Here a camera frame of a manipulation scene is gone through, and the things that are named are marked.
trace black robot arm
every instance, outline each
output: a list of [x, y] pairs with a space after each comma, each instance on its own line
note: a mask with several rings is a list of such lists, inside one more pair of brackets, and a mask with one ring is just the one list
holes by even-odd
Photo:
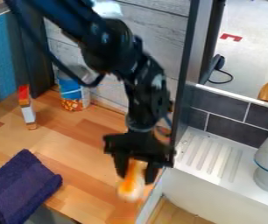
[[[158, 168], [173, 166], [173, 147], [162, 144], [153, 135], [153, 128], [167, 116], [171, 105], [166, 75], [158, 62], [143, 51], [142, 40], [133, 36], [123, 21], [100, 17], [89, 0], [4, 1], [33, 41], [71, 78], [86, 87], [98, 85], [105, 74], [114, 74], [123, 81], [129, 99], [129, 131], [104, 137], [105, 152], [114, 157], [121, 177], [126, 173], [129, 158], [149, 163], [145, 172], [147, 183], [154, 181]], [[78, 43], [86, 64], [100, 74], [95, 81], [83, 82], [39, 42], [26, 23], [22, 3], [53, 21]]]

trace blue cloth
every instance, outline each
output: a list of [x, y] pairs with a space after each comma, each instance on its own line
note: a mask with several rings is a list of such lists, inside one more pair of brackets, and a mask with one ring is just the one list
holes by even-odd
[[22, 224], [62, 185], [28, 150], [0, 168], [0, 223]]

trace cable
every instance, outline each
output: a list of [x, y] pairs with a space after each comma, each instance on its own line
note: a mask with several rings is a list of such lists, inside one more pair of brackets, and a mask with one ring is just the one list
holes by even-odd
[[234, 80], [234, 76], [232, 74], [224, 72], [223, 70], [216, 70], [216, 71], [221, 72], [222, 74], [227, 74], [229, 76], [229, 80], [226, 80], [226, 81], [208, 80], [208, 82], [211, 82], [213, 84], [226, 84], [226, 83], [232, 82]]
[[24, 28], [25, 33], [28, 34], [28, 37], [33, 41], [33, 43], [65, 74], [67, 74], [71, 79], [78, 82], [84, 87], [87, 88], [94, 88], [100, 84], [100, 82], [104, 79], [104, 74], [99, 74], [95, 80], [90, 83], [84, 82], [81, 78], [79, 78], [74, 72], [72, 72], [68, 67], [66, 67], [60, 60], [56, 58], [55, 55], [46, 47], [43, 43], [40, 42], [38, 36], [34, 33], [33, 29], [29, 26], [26, 22], [25, 18], [23, 17], [22, 12], [19, 8], [14, 4], [12, 0], [5, 0], [7, 5], [10, 7], [11, 12], [16, 15], [18, 23]]

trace gray wall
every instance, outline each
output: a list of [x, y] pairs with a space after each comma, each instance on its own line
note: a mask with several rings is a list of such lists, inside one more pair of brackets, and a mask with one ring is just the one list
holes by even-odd
[[[123, 21], [134, 34], [143, 38], [145, 50], [166, 70], [168, 85], [175, 99], [180, 62], [187, 29], [189, 0], [123, 0]], [[80, 49], [60, 34], [60, 29], [46, 21], [51, 50], [66, 64], [83, 64]], [[93, 96], [119, 108], [126, 108], [127, 99], [122, 83], [106, 77], [93, 90]]]

